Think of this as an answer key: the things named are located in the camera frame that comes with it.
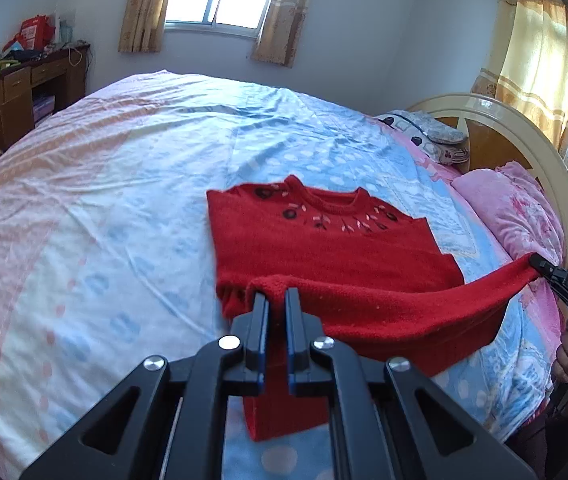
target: wooden desk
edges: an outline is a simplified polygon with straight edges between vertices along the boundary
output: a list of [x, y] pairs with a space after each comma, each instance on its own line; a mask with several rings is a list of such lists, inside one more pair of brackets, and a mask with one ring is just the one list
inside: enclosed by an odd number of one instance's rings
[[55, 96], [56, 112], [86, 95], [89, 47], [59, 50], [0, 73], [0, 150], [8, 149], [34, 128], [34, 94]]

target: yellow curtain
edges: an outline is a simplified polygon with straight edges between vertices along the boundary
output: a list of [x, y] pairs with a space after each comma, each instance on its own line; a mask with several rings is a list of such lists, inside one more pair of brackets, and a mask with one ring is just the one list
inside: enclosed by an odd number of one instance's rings
[[308, 0], [271, 0], [253, 59], [293, 66]]
[[128, 0], [119, 52], [159, 52], [167, 6], [168, 0]]
[[568, 9], [561, 0], [500, 0], [493, 48], [473, 92], [522, 112], [568, 149]]

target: window frame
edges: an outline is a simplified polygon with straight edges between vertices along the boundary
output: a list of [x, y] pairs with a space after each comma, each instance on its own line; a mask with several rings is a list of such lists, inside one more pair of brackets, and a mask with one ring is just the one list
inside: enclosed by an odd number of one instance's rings
[[213, 19], [209, 22], [206, 17], [210, 14], [210, 10], [213, 6], [215, 0], [208, 0], [206, 3], [206, 9], [204, 10], [204, 16], [201, 22], [181, 22], [178, 20], [166, 20], [164, 23], [164, 30], [190, 30], [193, 32], [208, 32], [214, 34], [225, 34], [228, 36], [239, 36], [242, 38], [257, 38], [260, 31], [262, 30], [262, 25], [264, 24], [264, 19], [266, 19], [266, 13], [269, 10], [270, 1], [264, 1], [264, 8], [262, 9], [262, 15], [260, 16], [260, 21], [257, 28], [240, 27], [239, 25], [227, 25], [225, 23], [218, 23], [218, 9], [219, 3], [222, 0], [218, 0], [215, 9], [215, 14]]

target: window sill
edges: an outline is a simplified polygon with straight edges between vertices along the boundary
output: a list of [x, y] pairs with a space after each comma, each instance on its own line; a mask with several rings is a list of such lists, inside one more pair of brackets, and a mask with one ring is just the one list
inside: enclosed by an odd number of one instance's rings
[[203, 34], [223, 34], [254, 40], [257, 38], [256, 28], [235, 27], [234, 25], [207, 25], [206, 23], [166, 22], [165, 32], [200, 32]]

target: silver screw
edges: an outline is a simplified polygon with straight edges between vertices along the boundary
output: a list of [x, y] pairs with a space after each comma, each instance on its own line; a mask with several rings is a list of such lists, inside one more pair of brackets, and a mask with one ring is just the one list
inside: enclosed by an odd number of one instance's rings
[[405, 357], [393, 357], [388, 361], [388, 365], [394, 372], [405, 372], [411, 368], [410, 362]]
[[322, 337], [318, 337], [315, 341], [313, 341], [313, 346], [318, 350], [328, 350], [335, 346], [335, 339], [328, 337], [327, 335], [323, 335]]
[[240, 338], [236, 335], [225, 335], [219, 339], [218, 345], [224, 350], [235, 350], [240, 346]]
[[150, 372], [155, 372], [163, 366], [164, 358], [160, 357], [159, 355], [151, 355], [151, 357], [144, 359], [144, 368], [146, 368]]

